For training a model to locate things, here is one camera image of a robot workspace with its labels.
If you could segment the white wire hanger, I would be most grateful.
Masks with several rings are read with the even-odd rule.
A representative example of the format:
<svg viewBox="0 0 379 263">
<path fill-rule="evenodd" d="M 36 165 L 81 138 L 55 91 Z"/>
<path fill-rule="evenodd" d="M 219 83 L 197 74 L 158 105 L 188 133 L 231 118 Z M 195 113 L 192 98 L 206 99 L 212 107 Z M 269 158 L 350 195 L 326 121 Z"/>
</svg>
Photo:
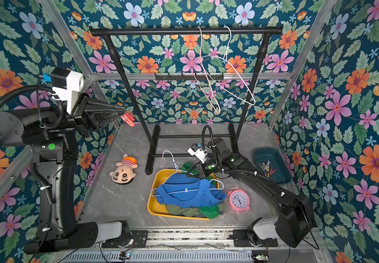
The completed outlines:
<svg viewBox="0 0 379 263">
<path fill-rule="evenodd" d="M 219 57 L 219 59 L 221 59 L 222 61 L 224 61 L 227 65 L 229 65 L 231 67 L 231 69 L 234 70 L 234 73 L 236 73 L 236 75 L 238 76 L 238 78 L 242 81 L 242 83 L 244 84 L 244 86 L 247 88 L 247 91 L 248 93 L 251 95 L 251 98 L 246 100 L 246 99 L 242 99 L 240 98 L 239 96 L 235 95 L 234 93 L 230 92 L 229 90 L 227 90 L 226 88 L 224 89 L 228 94 L 230 94 L 232 97 L 240 100 L 241 102 L 245 103 L 245 104 L 248 104 L 250 106 L 255 106 L 256 105 L 256 99 L 254 98 L 254 95 L 253 95 L 253 92 L 249 90 L 249 87 L 247 85 L 247 82 L 242 78 L 240 72 L 236 69 L 236 67 L 234 66 L 234 64 L 232 64 L 231 62 L 229 62 L 228 60 L 228 55 L 229 55 L 229 49 L 230 49 L 230 43 L 231 43 L 231 40 L 232 40 L 232 31 L 230 29 L 230 27 L 228 27 L 227 25 L 224 25 L 224 28 L 228 30 L 228 33 L 229 33 L 229 39 L 228 39 L 228 42 L 227 42 L 227 45 L 226 45 L 226 51 L 224 53 L 224 55 L 222 57 Z"/>
</svg>

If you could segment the olive green tank top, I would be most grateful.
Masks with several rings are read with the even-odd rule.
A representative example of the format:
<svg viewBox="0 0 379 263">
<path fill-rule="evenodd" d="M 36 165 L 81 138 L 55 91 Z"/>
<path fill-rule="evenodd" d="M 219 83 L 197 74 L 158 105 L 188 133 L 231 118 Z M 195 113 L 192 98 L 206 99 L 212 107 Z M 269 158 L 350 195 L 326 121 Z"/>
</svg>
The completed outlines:
<svg viewBox="0 0 379 263">
<path fill-rule="evenodd" d="M 167 204 L 166 210 L 170 215 L 187 217 L 187 218 L 206 218 L 197 207 L 182 208 L 179 206 Z"/>
</svg>

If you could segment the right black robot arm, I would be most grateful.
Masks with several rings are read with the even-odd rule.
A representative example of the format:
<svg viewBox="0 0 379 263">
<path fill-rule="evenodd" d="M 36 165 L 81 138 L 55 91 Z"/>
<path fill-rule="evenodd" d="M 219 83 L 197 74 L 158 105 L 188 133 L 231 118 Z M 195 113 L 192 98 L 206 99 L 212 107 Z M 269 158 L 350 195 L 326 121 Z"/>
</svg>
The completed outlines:
<svg viewBox="0 0 379 263">
<path fill-rule="evenodd" d="M 210 126 L 205 126 L 200 134 L 201 145 L 194 144 L 188 149 L 189 155 L 199 160 L 192 168 L 198 172 L 199 177 L 222 173 L 254 190 L 277 213 L 274 223 L 264 222 L 263 225 L 289 247 L 297 247 L 315 227 L 313 207 L 309 198 L 273 182 L 264 170 L 256 168 L 243 156 L 238 147 L 239 129 L 229 127 L 230 147 L 221 137 L 214 134 L 210 135 L 209 142 L 205 142 L 205 133 L 210 130 Z"/>
</svg>

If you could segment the pink wire hanger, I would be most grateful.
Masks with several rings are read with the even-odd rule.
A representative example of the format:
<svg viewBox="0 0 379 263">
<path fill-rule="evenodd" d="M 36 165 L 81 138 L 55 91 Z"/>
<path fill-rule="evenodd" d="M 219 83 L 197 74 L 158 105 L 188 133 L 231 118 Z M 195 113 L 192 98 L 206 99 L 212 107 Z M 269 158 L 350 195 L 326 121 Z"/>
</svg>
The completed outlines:
<svg viewBox="0 0 379 263">
<path fill-rule="evenodd" d="M 214 81 L 214 79 L 210 76 L 210 74 L 206 71 L 206 69 L 204 68 L 204 64 L 203 64 L 203 57 L 202 57 L 202 46 L 203 46 L 203 32 L 201 30 L 201 27 L 198 26 L 198 29 L 200 31 L 200 48 L 199 48 L 199 63 L 200 63 L 200 66 L 202 68 L 202 70 L 200 70 L 200 73 L 203 73 L 205 75 L 205 79 L 209 85 L 209 88 L 210 88 L 210 93 L 211 93 L 211 98 L 213 101 L 216 102 L 216 107 L 214 106 L 214 103 L 210 100 L 210 97 L 205 93 L 203 87 L 198 84 L 200 90 L 203 92 L 203 94 L 205 95 L 206 99 L 208 100 L 209 104 L 211 105 L 211 107 L 214 109 L 214 112 L 215 114 L 219 115 L 221 113 L 221 106 L 219 104 L 219 102 L 217 101 L 217 99 L 213 96 L 213 88 L 212 88 L 212 85 L 210 83 L 210 80 Z"/>
</svg>

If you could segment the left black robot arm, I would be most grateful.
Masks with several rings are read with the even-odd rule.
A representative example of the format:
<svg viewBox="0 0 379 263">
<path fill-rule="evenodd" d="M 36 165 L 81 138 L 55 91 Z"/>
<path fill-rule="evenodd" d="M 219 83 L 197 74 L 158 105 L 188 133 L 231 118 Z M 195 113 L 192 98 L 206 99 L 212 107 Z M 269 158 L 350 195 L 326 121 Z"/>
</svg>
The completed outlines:
<svg viewBox="0 0 379 263">
<path fill-rule="evenodd" d="M 63 102 L 54 107 L 3 111 L 2 107 L 28 92 L 54 88 L 31 85 L 0 98 L 0 146 L 31 147 L 30 172 L 40 186 L 40 213 L 36 237 L 25 245 L 28 255 L 89 248 L 96 243 L 129 237 L 125 221 L 78 222 L 74 213 L 74 174 L 78 161 L 76 133 L 88 136 L 125 114 L 125 109 L 79 96 L 71 113 Z"/>
</svg>

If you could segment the pink clothespin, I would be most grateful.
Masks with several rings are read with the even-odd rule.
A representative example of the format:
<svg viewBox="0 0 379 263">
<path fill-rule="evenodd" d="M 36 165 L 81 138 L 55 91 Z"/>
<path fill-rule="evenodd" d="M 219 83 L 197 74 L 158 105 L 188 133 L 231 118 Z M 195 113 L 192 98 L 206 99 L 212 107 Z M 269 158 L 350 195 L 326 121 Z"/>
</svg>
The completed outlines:
<svg viewBox="0 0 379 263">
<path fill-rule="evenodd" d="M 135 126 L 135 118 L 133 117 L 133 115 L 131 114 L 128 114 L 127 112 L 124 113 L 122 116 L 121 116 L 121 119 L 130 127 L 134 127 Z"/>
</svg>

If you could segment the beige clothespin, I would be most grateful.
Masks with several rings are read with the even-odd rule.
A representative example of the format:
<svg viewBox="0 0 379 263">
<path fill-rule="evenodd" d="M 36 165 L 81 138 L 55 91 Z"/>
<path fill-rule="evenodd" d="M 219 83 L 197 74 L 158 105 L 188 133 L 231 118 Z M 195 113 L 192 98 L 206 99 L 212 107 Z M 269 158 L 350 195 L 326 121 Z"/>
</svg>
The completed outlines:
<svg viewBox="0 0 379 263">
<path fill-rule="evenodd" d="M 261 164 L 261 168 L 265 171 L 269 171 L 270 169 L 270 160 L 268 160 L 266 163 Z"/>
</svg>

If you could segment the red clothespin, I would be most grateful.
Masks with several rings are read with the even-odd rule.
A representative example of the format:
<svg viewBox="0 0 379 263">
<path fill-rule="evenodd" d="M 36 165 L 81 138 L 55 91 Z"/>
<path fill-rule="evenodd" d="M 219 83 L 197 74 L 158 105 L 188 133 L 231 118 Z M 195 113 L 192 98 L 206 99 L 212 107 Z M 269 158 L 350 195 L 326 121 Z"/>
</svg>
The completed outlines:
<svg viewBox="0 0 379 263">
<path fill-rule="evenodd" d="M 274 172 L 275 172 L 275 169 L 273 169 L 273 168 L 269 168 L 269 171 L 268 171 L 267 176 L 270 177 L 271 175 L 274 174 Z"/>
</svg>

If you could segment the blue tank top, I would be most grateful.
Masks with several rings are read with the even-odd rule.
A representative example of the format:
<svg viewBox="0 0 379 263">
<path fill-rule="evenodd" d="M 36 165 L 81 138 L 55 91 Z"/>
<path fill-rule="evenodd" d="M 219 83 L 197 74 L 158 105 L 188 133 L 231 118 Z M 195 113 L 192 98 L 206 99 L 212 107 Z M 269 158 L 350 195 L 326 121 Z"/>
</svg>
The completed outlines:
<svg viewBox="0 0 379 263">
<path fill-rule="evenodd" d="M 156 187 L 151 196 L 163 205 L 181 208 L 213 207 L 227 198 L 223 188 L 222 182 L 214 178 L 190 178 L 175 173 Z"/>
</svg>

